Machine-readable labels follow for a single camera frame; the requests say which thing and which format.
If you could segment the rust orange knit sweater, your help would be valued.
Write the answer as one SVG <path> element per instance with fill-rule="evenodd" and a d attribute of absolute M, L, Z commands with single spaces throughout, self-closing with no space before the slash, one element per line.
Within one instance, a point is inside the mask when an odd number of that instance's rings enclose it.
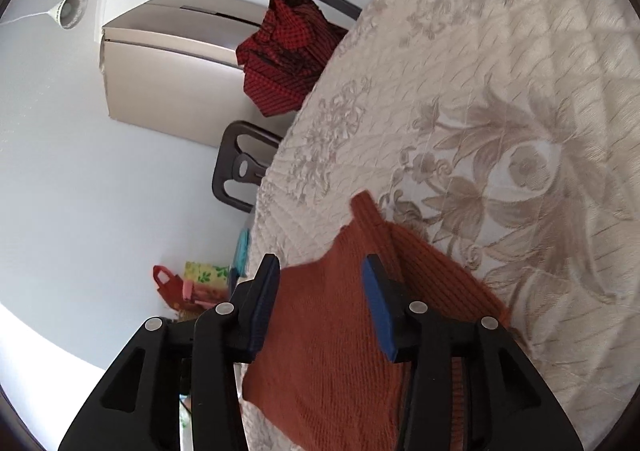
<path fill-rule="evenodd" d="M 264 347 L 242 384 L 252 450 L 393 450 L 408 369 L 386 359 L 363 292 L 361 265 L 381 258 L 411 298 L 475 322 L 509 311 L 484 284 L 399 224 L 367 192 L 319 259 L 282 270 Z"/>

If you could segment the red gift bag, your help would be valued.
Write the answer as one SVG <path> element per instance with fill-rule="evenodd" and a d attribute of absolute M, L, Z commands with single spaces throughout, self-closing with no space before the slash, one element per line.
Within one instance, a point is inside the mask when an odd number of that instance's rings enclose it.
<path fill-rule="evenodd" d="M 186 309 L 182 295 L 183 281 L 179 275 L 175 275 L 164 266 L 156 265 L 152 269 L 152 279 L 157 293 L 170 309 L 177 312 Z"/>

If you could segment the pink tumbler bottle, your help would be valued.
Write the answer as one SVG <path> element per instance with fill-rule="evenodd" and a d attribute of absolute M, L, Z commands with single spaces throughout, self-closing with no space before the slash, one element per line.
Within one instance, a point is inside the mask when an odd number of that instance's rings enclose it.
<path fill-rule="evenodd" d="M 220 295 L 217 289 L 198 282 L 184 281 L 182 284 L 182 299 L 191 309 L 208 310 L 224 301 L 224 295 Z"/>

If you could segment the green leaf print bag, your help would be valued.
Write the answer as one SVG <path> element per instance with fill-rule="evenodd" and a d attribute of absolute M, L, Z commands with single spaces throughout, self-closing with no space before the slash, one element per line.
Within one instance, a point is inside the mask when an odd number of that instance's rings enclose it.
<path fill-rule="evenodd" d="M 225 289 L 228 286 L 229 268 L 187 261 L 184 264 L 183 278 L 212 289 Z"/>

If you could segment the teal lace table mat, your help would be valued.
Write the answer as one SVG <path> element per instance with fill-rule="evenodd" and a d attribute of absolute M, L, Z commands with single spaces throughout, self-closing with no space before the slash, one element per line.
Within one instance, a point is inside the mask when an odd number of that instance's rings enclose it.
<path fill-rule="evenodd" d="M 236 243 L 232 269 L 239 278 L 244 277 L 248 250 L 250 249 L 250 230 L 243 229 Z"/>

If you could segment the dark chair behind table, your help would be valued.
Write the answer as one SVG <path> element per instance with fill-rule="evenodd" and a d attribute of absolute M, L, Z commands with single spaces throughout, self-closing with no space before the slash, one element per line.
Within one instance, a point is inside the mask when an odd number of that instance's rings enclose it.
<path fill-rule="evenodd" d="M 269 163 L 259 162 L 239 145 L 239 137 L 246 136 L 269 148 L 279 148 L 282 138 L 245 120 L 232 122 L 222 135 L 212 178 L 212 192 L 219 202 L 249 214 L 254 206 L 230 195 L 224 187 L 228 181 L 259 186 Z"/>

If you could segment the cream quilted floral tablecloth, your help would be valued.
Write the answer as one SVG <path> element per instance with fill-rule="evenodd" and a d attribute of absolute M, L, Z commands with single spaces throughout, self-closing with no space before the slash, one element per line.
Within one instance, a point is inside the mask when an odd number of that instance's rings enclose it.
<path fill-rule="evenodd" d="M 509 307 L 596 449 L 639 385 L 628 0 L 371 0 L 257 194 L 248 269 L 321 256 L 369 191 Z"/>

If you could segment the beige refrigerator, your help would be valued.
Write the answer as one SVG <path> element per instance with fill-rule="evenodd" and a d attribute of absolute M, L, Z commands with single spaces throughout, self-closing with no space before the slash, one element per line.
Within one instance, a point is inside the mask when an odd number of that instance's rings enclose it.
<path fill-rule="evenodd" d="M 114 18 L 101 40 L 108 115 L 213 148 L 236 120 L 283 136 L 295 115 L 262 116 L 235 56 L 266 11 L 245 0 L 149 0 Z"/>

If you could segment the red black checked garment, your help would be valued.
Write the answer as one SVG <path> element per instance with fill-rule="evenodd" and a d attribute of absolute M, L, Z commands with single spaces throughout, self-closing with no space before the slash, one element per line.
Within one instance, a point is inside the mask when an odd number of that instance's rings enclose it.
<path fill-rule="evenodd" d="M 312 0 L 269 0 L 258 31 L 235 50 L 245 94 L 265 117 L 299 110 L 346 35 Z"/>

